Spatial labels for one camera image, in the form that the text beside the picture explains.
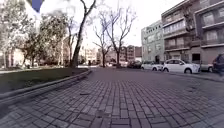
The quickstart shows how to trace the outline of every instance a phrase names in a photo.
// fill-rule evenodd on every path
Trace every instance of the facade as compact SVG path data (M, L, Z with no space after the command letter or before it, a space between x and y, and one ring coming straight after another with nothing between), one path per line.
M162 22L157 21L143 28L142 36L142 61L164 61L164 39Z
M185 0L162 14L166 59L200 62L194 12L197 0Z
M141 60L141 47L135 47L132 45L129 45L127 47L123 46L120 51L120 62L131 62L135 61L136 58L138 60ZM111 49L106 57L105 57L106 62L117 62L117 53L114 51L114 49Z
M224 1L197 0L196 35L201 40L202 63L211 64L224 52Z
M91 63L97 62L97 49L95 48L88 48L85 49L85 58L88 61L91 61Z
M142 47L135 47L135 61L142 61Z

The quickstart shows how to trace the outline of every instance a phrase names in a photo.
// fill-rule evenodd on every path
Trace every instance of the dark car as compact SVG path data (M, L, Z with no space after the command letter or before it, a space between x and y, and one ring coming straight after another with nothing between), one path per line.
M139 61L132 61L128 63L127 68L141 69L141 65L141 62Z
M224 74L224 53L219 54L213 61L213 71Z

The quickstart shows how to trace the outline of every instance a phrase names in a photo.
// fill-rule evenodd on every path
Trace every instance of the car wheel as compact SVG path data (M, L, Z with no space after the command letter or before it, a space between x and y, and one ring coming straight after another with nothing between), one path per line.
M192 71L191 71L191 69L186 69L186 70L184 71L184 73L186 73L186 74L192 74Z
M169 70L168 70L167 68L165 68L163 71L164 71L164 72L169 72Z
M209 71L209 72L213 72L213 68L212 68L212 67L209 67L209 68L208 68L208 71Z
M157 69L156 68L153 68L152 71L157 71Z

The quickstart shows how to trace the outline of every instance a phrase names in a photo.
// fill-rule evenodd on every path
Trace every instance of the brick paving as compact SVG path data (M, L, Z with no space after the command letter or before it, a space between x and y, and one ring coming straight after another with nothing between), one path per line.
M223 121L223 83L115 69L0 109L0 128L223 128Z

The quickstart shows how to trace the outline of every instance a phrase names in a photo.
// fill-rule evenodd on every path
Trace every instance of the car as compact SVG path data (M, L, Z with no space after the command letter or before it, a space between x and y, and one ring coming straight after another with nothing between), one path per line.
M162 71L163 65L156 64L155 62L145 61L142 63L141 69L149 69L152 71Z
M219 54L213 61L214 72L224 72L224 53Z
M164 72L180 72L186 74L199 73L200 65L188 63L179 59L167 60L163 66Z
M201 71L213 72L213 64L202 64Z
M140 61L131 61L128 63L127 68L141 69L141 65Z

